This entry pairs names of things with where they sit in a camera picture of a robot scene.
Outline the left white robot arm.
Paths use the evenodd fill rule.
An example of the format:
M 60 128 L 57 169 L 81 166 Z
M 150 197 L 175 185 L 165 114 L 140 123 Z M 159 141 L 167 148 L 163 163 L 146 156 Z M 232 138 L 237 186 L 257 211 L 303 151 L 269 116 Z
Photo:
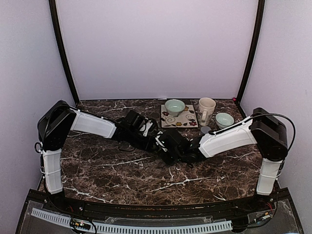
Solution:
M 158 124 L 155 119 L 146 118 L 134 110 L 113 120 L 82 111 L 60 100 L 38 121 L 37 130 L 39 140 L 34 148 L 40 154 L 40 171 L 44 175 L 46 191 L 52 195 L 49 203 L 57 212 L 63 213 L 69 208 L 69 202 L 58 193 L 63 192 L 61 152 L 67 138 L 96 135 L 152 152 L 156 150 Z

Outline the large grey-capped pill bottle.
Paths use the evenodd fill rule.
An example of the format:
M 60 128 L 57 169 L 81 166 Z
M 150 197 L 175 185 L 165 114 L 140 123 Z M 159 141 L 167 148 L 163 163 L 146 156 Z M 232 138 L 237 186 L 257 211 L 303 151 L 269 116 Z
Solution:
M 201 135 L 209 134 L 210 131 L 211 131 L 211 128 L 209 126 L 202 126 L 200 128 L 200 134 Z

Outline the cream ceramic mug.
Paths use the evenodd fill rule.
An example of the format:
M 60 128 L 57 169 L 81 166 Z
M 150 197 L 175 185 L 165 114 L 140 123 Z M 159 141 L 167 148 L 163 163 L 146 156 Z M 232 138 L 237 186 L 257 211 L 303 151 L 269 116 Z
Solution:
M 199 100 L 198 123 L 201 126 L 208 126 L 216 107 L 216 102 L 208 97 Z

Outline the black front rail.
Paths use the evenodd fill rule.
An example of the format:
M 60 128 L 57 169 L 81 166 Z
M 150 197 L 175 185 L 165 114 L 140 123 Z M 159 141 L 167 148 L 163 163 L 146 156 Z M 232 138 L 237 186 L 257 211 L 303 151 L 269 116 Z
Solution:
M 106 217 L 125 218 L 178 218 L 212 216 L 213 218 L 242 218 L 254 212 L 272 212 L 276 202 L 290 195 L 287 188 L 273 192 L 268 198 L 254 195 L 222 202 L 193 205 L 139 206 L 92 202 L 30 189 L 26 200 L 35 201 L 45 209 L 65 212 L 76 217 L 104 219 Z

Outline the floral square ceramic plate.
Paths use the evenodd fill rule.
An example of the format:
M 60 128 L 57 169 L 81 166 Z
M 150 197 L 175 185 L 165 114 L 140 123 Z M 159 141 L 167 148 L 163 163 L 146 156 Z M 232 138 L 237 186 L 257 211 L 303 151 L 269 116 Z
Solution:
M 187 104 L 184 111 L 177 117 L 169 114 L 165 105 L 161 105 L 160 111 L 161 128 L 197 128 L 198 121 L 193 105 Z

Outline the celadon bowl on table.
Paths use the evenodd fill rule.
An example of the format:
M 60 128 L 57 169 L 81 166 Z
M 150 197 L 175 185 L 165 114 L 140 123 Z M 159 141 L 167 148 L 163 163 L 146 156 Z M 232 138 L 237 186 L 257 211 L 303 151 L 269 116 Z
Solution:
M 234 118 L 227 113 L 218 113 L 215 116 L 215 121 L 220 129 L 230 127 L 234 124 Z

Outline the black frame post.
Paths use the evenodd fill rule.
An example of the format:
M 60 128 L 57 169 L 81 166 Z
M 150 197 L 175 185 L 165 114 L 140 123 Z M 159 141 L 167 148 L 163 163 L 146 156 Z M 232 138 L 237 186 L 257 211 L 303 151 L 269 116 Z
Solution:
M 61 63 L 63 66 L 63 70 L 65 73 L 65 77 L 74 100 L 75 105 L 79 104 L 80 100 L 78 97 L 78 92 L 74 84 L 74 79 L 70 70 L 69 61 L 66 55 L 65 46 L 62 38 L 62 32 L 60 28 L 58 10 L 57 10 L 57 1 L 56 0 L 49 0 L 49 8 L 50 8 L 50 15 L 52 19 L 52 25 L 54 29 L 54 34 L 57 42 L 58 52 L 61 59 Z
M 253 65 L 253 61 L 254 61 L 257 45 L 258 45 L 258 40 L 260 36 L 260 30 L 261 30 L 263 15 L 264 15 L 264 8 L 265 8 L 265 0 L 259 0 L 258 5 L 257 5 L 257 12 L 256 12 L 256 17 L 255 17 L 251 45 L 250 45 L 244 73 L 242 76 L 241 84 L 240 84 L 237 97 L 236 97 L 236 101 L 238 103 L 241 103 L 243 99 L 243 96 L 247 87 L 248 79 L 251 73 L 251 69 L 252 69 L 252 65 Z

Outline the celadon bowl on plate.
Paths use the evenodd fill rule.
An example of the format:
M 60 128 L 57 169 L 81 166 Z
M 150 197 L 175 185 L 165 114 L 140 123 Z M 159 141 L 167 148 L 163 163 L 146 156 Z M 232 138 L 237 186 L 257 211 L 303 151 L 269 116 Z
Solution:
M 178 99 L 170 99 L 165 102 L 165 108 L 169 115 L 177 117 L 185 109 L 185 103 Z

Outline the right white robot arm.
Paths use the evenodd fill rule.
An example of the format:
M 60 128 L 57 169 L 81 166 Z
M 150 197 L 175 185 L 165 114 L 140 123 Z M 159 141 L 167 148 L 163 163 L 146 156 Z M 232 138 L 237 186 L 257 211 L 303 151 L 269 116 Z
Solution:
M 280 117 L 289 120 L 284 115 L 256 108 L 242 121 L 192 140 L 183 137 L 176 129 L 159 132 L 155 137 L 158 154 L 167 165 L 180 161 L 191 166 L 232 149 L 257 145 L 262 164 L 256 195 L 249 200 L 249 208 L 258 212 L 267 205 L 267 196 L 272 193 L 282 164 L 293 146 L 293 142 L 288 142 L 287 128 Z

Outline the left black frame post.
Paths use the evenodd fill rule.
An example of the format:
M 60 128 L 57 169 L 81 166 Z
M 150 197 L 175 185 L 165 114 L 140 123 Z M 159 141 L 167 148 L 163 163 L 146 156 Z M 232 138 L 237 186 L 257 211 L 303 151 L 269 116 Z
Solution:
M 62 38 L 62 32 L 60 28 L 58 10 L 57 10 L 57 1 L 56 0 L 49 0 L 49 8 L 50 8 L 50 15 L 52 19 L 52 25 L 54 29 L 54 34 L 57 42 L 58 52 L 61 59 L 61 63 L 63 66 L 63 70 L 65 73 L 65 77 L 74 100 L 75 105 L 79 104 L 80 100 L 78 97 L 78 92 L 74 84 L 74 79 L 70 70 L 69 61 L 66 55 L 65 46 Z

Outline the right black frame post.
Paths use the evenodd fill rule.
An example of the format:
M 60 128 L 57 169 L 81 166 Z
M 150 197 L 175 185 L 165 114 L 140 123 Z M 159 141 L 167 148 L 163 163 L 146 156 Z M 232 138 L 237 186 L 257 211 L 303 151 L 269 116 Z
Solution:
M 251 73 L 251 69 L 252 69 L 252 65 L 253 65 L 253 61 L 254 61 L 257 45 L 258 45 L 258 40 L 260 36 L 260 30 L 261 30 L 263 15 L 264 15 L 264 8 L 265 8 L 265 0 L 259 0 L 258 5 L 257 5 L 257 12 L 256 12 L 256 17 L 255 17 L 251 45 L 250 45 L 244 73 L 242 76 L 241 84 L 240 84 L 237 97 L 236 97 L 236 101 L 238 103 L 241 103 L 243 99 L 243 96 L 247 87 L 248 79 Z

